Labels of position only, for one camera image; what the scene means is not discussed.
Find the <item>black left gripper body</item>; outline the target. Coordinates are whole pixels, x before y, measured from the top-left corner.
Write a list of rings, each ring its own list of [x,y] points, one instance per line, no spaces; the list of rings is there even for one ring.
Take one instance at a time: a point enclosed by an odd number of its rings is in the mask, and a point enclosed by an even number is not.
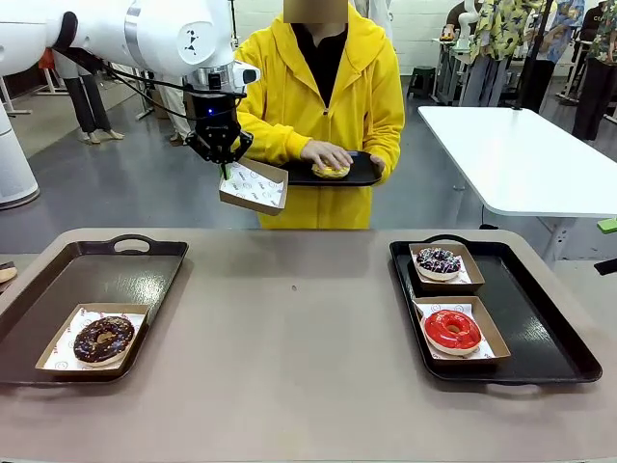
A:
[[[193,95],[196,133],[203,140],[236,140],[240,133],[234,95]]]

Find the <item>small black serving tray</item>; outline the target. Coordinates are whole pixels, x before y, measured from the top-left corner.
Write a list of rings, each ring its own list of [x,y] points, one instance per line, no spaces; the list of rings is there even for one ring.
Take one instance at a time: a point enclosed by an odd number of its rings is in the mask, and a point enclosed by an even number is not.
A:
[[[381,174],[377,164],[370,160],[370,154],[364,151],[350,151],[353,165],[343,178],[322,178],[317,176],[309,163],[302,161],[288,162],[282,169],[288,172],[290,186],[310,187],[365,187],[376,184]]]

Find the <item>yellow glazed donut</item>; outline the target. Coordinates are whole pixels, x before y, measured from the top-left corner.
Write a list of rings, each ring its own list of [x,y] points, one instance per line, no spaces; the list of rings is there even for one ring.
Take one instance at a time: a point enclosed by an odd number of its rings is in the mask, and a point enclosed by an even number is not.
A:
[[[336,169],[328,164],[324,164],[323,166],[314,163],[311,167],[313,174],[317,177],[324,179],[341,179],[345,178],[349,175],[350,168],[348,166],[343,166],[339,169]]]

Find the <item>dark sprinkled donut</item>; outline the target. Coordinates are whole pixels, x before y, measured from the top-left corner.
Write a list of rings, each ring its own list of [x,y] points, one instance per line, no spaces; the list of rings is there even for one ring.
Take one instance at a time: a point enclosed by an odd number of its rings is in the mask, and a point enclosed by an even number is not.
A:
[[[443,248],[424,248],[416,255],[417,271],[433,281],[446,282],[458,277],[462,263],[453,252]]]

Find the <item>red glazed donut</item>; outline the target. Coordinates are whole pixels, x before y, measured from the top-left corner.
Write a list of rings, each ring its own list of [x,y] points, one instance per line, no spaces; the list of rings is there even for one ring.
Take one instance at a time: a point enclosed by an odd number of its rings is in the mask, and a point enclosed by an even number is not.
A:
[[[452,310],[440,310],[426,317],[423,332],[431,345],[451,356],[469,355],[483,340],[479,326],[471,317]]]

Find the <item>chocolate glazed donut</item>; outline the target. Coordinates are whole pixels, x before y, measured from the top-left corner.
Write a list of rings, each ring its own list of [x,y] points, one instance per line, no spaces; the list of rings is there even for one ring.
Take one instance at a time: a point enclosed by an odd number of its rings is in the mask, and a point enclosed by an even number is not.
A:
[[[74,357],[91,367],[119,361],[136,335],[133,324],[121,316],[106,316],[85,326],[75,337]]]

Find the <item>person left forearm yellow sleeve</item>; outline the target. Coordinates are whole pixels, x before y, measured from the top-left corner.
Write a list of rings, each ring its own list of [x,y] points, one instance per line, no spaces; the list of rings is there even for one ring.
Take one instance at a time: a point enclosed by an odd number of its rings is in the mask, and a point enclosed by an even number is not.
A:
[[[371,100],[365,118],[362,150],[381,166],[383,175],[391,173],[397,165],[404,125],[405,108],[401,95],[380,96]]]

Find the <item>person right forearm yellow sleeve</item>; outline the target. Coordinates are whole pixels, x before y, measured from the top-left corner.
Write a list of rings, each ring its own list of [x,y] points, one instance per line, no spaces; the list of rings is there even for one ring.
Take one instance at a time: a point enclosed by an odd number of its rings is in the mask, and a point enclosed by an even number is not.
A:
[[[282,165],[292,160],[299,160],[310,137],[301,135],[291,126],[270,124],[248,110],[238,111],[241,127],[254,136],[246,155],[256,161],[272,165]]]

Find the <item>large black serving tray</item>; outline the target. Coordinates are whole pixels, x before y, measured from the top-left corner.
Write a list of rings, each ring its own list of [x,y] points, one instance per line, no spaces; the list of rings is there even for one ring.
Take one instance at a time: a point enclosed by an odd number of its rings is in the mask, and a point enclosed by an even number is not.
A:
[[[563,316],[551,297],[503,242],[467,240],[462,236],[438,234],[418,243],[464,244],[479,266],[485,284],[472,294],[429,294],[418,291],[410,279],[411,241],[389,245],[416,344],[426,369],[443,381],[519,385],[591,383],[603,369]],[[510,351],[504,360],[438,360],[422,332],[413,301],[424,296],[476,296],[487,309]]]
[[[0,294],[0,387],[110,383],[134,365],[188,251],[181,241],[124,234],[73,241]],[[117,363],[53,361],[62,335],[75,337],[105,316],[135,316],[136,335]]]

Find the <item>person right hand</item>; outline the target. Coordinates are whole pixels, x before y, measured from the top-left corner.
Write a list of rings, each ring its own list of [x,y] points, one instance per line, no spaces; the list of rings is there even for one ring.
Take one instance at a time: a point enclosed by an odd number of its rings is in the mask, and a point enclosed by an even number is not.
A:
[[[353,164],[351,155],[343,148],[323,141],[309,141],[302,149],[300,158],[316,164],[320,169],[331,167],[335,170],[348,168]]]

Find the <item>person in beige trousers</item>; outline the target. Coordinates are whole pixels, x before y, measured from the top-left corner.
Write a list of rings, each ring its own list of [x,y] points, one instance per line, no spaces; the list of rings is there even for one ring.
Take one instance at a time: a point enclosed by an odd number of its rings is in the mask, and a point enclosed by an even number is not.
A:
[[[180,89],[182,79],[180,77],[166,76],[155,73],[154,77],[159,84],[155,87],[160,94],[163,106],[167,109],[167,114],[174,127],[174,134],[170,138],[173,146],[186,146],[185,139],[192,129],[186,119],[186,108],[184,105],[184,92]]]

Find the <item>person in yellow hoodie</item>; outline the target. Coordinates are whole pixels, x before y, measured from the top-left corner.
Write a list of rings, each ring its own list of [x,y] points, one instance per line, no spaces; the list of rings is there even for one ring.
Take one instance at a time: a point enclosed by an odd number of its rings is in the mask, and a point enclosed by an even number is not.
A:
[[[238,111],[348,153],[363,151],[373,98],[404,102],[391,40],[350,0],[284,0],[282,14],[252,33],[236,58],[261,71]]]

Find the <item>person in grey trousers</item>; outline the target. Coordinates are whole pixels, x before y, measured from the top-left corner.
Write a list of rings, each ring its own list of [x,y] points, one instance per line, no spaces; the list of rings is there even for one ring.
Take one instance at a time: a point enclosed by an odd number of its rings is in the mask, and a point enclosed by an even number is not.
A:
[[[65,83],[76,120],[81,129],[81,140],[99,145],[97,131],[104,132],[111,140],[122,140],[123,134],[112,128],[103,105],[94,76],[63,54],[52,51],[55,69]]]

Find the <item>white rectangular table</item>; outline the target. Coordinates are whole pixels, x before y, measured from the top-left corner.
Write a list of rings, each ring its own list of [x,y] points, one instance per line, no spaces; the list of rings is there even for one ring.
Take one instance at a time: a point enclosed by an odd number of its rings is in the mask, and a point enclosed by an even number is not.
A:
[[[617,163],[542,116],[502,107],[418,113],[488,210],[556,220],[545,262],[561,258],[578,220],[617,217]]]

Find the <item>person in dark trousers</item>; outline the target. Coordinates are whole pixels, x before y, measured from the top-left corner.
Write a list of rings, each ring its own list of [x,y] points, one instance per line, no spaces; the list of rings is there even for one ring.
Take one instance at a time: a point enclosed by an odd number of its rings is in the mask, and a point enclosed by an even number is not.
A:
[[[587,56],[572,135],[595,141],[604,113],[617,89],[617,0],[606,0],[597,34]]]

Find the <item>dark plastic stool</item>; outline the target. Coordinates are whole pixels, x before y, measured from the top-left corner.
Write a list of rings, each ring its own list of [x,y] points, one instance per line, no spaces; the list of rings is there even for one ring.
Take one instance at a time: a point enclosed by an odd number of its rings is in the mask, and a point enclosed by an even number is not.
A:
[[[407,88],[406,97],[428,99],[435,83],[436,69],[434,67],[414,67]]]

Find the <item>black stand pole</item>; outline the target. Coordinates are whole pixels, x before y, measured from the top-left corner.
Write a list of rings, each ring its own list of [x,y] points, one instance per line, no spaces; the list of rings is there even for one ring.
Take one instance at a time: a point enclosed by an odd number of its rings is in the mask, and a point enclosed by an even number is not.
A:
[[[543,0],[540,4],[541,7],[539,12],[541,15],[541,21],[536,23],[535,26],[531,29],[531,38],[533,39],[533,46],[531,48],[531,54],[527,55],[525,58],[525,63],[523,66],[523,72],[521,74],[522,83],[519,86],[517,92],[517,100],[512,108],[516,111],[522,110],[523,100],[525,99],[526,94],[528,93],[528,88],[531,83],[531,73],[535,67],[535,63],[537,61],[537,55],[539,53],[539,49],[544,40],[544,33],[546,29],[546,25],[550,16],[550,10],[553,0]]]

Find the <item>person in blue patterned shirt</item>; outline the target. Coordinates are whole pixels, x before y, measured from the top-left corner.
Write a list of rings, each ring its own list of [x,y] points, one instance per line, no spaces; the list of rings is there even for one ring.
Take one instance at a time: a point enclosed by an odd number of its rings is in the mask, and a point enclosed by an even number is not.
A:
[[[556,11],[550,14],[544,38],[529,73],[529,86],[522,107],[539,113],[554,69],[577,28],[582,25],[586,0],[553,0]]]

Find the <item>person in yellow floral shirt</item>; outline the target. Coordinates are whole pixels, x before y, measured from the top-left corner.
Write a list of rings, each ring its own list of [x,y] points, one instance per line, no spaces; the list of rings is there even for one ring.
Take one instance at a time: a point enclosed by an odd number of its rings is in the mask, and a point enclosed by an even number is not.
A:
[[[470,46],[471,67],[462,105],[497,107],[508,61],[522,43],[530,13],[541,0],[484,0]]]

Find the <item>white round pedestal base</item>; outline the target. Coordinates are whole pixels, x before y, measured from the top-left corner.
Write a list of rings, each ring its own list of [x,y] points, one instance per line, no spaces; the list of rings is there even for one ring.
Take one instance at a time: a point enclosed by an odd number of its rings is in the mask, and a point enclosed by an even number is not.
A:
[[[0,102],[0,210],[35,200],[39,185]]]

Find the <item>grey metal frame table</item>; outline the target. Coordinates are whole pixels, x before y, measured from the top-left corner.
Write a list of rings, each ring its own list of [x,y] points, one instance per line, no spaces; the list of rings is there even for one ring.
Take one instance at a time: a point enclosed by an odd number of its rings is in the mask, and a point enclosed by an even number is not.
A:
[[[472,66],[469,51],[452,41],[434,39],[440,48],[431,97],[442,106],[461,106]]]

